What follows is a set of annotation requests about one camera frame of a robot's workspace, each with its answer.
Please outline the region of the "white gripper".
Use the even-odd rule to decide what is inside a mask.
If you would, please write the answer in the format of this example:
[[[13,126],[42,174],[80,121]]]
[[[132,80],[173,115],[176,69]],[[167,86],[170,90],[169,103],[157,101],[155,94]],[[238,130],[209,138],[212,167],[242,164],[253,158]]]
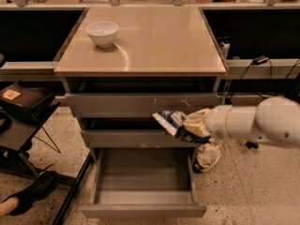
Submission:
[[[230,135],[227,131],[226,119],[232,105],[219,105],[211,109],[202,109],[186,116],[184,128],[199,137],[211,136],[219,140],[227,140]]]

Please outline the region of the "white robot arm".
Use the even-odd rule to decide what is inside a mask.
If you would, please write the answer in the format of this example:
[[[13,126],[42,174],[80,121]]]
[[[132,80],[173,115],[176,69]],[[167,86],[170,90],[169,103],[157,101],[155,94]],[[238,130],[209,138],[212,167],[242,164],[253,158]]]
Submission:
[[[300,147],[300,104],[285,97],[270,97],[257,106],[203,109],[189,114],[183,125],[200,137]]]

